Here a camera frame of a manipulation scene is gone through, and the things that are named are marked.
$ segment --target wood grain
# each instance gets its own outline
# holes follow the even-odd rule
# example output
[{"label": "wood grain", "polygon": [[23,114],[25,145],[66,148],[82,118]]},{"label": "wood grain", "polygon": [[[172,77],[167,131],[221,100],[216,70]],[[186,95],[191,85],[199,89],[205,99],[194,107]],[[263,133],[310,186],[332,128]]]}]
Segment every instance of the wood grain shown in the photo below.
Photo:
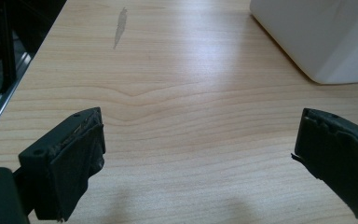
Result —
[{"label": "wood grain", "polygon": [[100,106],[106,164],[69,223],[358,223],[290,158],[304,107],[358,124],[358,84],[310,81],[248,8],[68,0],[0,118],[0,166]]}]

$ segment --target scratch on table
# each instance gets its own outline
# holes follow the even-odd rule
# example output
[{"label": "scratch on table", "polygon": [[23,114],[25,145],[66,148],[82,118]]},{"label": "scratch on table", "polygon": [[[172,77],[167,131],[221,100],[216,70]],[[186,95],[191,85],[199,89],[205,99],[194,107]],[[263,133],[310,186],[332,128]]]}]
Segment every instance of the scratch on table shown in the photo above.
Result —
[{"label": "scratch on table", "polygon": [[115,35],[115,46],[113,47],[113,49],[116,49],[118,41],[120,40],[121,36],[124,33],[124,30],[126,29],[126,22],[127,22],[127,9],[123,7],[123,10],[121,10],[120,15],[118,16],[118,23],[117,23],[117,29]]}]

